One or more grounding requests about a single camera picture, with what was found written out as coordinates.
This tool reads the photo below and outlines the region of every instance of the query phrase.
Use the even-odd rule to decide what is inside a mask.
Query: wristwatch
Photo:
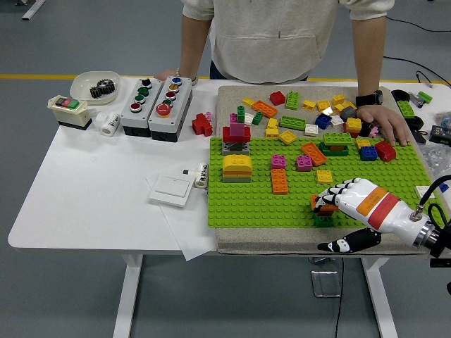
[[[355,98],[355,105],[357,107],[370,106],[373,104],[382,104],[382,102],[383,102],[383,95],[382,95],[381,90],[376,90],[371,95],[356,96],[356,98]]]

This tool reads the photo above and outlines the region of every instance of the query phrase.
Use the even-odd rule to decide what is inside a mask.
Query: red button
[[[171,106],[169,106],[168,104],[159,104],[155,108],[155,110],[158,113],[158,115],[160,115],[162,118],[165,118],[171,112]]]

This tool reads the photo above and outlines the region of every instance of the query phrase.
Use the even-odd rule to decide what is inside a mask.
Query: table leg
[[[387,263],[388,259],[367,257],[362,258],[362,264],[381,338],[397,338],[395,323],[393,322],[390,305],[382,283],[381,272],[379,271],[379,268]]]
[[[128,338],[130,336],[136,293],[140,282],[142,255],[122,255],[122,257],[127,263],[127,269],[125,270],[113,338]]]

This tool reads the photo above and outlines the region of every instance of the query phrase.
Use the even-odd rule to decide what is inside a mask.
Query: pink lego brick
[[[296,158],[296,169],[297,171],[312,171],[313,163],[311,162],[311,157],[309,155],[302,155]]]

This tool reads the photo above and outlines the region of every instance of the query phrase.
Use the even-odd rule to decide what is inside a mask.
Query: white table
[[[121,112],[137,80],[122,78],[116,100],[95,108]],[[145,179],[165,168],[196,168],[199,163],[208,162],[209,138],[196,136],[191,121],[198,113],[214,111],[221,85],[238,84],[200,80],[193,89],[193,100],[177,143],[129,137],[121,127],[112,137],[101,136],[92,126],[86,131],[60,127],[54,137],[8,241],[23,250],[71,249],[123,255],[127,269],[114,337],[130,334],[142,255],[180,253],[163,213],[149,204],[150,190]],[[302,85],[356,83],[300,82],[299,86]],[[424,84],[384,85],[412,92],[424,90],[434,97],[433,103],[421,110],[425,127],[430,123],[427,119],[430,110],[445,111],[451,106],[445,86],[430,90]],[[381,334],[396,337],[378,271],[386,260],[366,258],[364,267]]]

